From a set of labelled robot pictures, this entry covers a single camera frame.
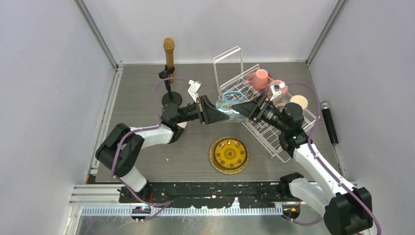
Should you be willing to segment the blue patterned bowl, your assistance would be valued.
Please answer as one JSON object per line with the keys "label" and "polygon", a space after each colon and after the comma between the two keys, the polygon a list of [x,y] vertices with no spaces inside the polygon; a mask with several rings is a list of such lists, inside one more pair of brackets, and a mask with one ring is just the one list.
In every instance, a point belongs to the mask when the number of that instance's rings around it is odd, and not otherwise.
{"label": "blue patterned bowl", "polygon": [[233,109],[233,105],[246,102],[246,98],[240,91],[224,92],[221,98],[216,102],[216,109],[229,116],[227,123],[241,123],[246,122],[247,118]]}

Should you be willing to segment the beige ceramic bowl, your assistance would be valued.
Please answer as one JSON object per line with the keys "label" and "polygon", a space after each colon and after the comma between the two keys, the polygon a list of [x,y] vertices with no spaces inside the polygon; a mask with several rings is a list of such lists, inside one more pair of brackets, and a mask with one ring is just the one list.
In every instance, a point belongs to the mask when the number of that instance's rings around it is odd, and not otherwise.
{"label": "beige ceramic bowl", "polygon": [[178,123],[177,125],[178,125],[179,127],[183,128],[183,129],[185,129],[185,128],[186,128],[186,126],[187,126],[187,122]]}

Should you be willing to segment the cream floral cup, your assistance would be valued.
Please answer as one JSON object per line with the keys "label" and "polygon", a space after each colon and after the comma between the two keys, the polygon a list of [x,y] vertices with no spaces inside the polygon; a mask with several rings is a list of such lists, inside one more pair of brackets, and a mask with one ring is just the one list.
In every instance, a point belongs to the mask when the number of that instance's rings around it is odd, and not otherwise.
{"label": "cream floral cup", "polygon": [[304,112],[308,107],[308,99],[302,95],[294,95],[290,98],[289,102],[298,104],[301,106],[302,111]]}

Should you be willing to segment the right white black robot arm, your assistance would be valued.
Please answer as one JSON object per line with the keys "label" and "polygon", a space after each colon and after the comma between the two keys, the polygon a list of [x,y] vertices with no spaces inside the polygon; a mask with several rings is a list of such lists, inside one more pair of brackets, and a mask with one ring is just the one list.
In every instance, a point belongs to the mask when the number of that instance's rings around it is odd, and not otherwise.
{"label": "right white black robot arm", "polygon": [[282,199],[298,198],[305,202],[321,216],[332,235],[353,235],[373,227],[371,194],[365,188],[357,188],[327,163],[302,128],[304,116],[299,104],[288,102],[280,111],[262,95],[232,108],[251,121],[260,120],[280,130],[282,149],[318,184],[314,186],[291,174],[279,188]]}

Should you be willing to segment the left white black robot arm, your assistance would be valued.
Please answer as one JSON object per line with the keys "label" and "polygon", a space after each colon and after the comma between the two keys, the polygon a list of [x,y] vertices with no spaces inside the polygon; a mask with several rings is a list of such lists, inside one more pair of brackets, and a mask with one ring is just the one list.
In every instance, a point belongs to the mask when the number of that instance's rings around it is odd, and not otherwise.
{"label": "left white black robot arm", "polygon": [[229,118],[205,95],[184,107],[169,103],[162,110],[160,125],[131,128],[124,123],[117,124],[96,150],[95,158],[111,171],[112,176],[132,190],[131,196],[137,202],[143,203],[149,199],[150,189],[146,186],[147,179],[135,166],[142,149],[176,142],[184,132],[181,123],[199,120],[201,124],[208,125]]}

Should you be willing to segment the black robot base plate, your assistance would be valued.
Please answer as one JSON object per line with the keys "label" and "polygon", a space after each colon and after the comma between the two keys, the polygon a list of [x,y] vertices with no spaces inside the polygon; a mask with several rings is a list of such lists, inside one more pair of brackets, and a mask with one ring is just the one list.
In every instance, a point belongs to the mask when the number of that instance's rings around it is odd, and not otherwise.
{"label": "black robot base plate", "polygon": [[283,192],[277,182],[149,182],[136,195],[125,186],[118,192],[121,203],[142,199],[150,204],[169,203],[171,208],[230,208],[236,201],[243,209],[272,208],[274,203],[282,202],[301,205],[299,199]]}

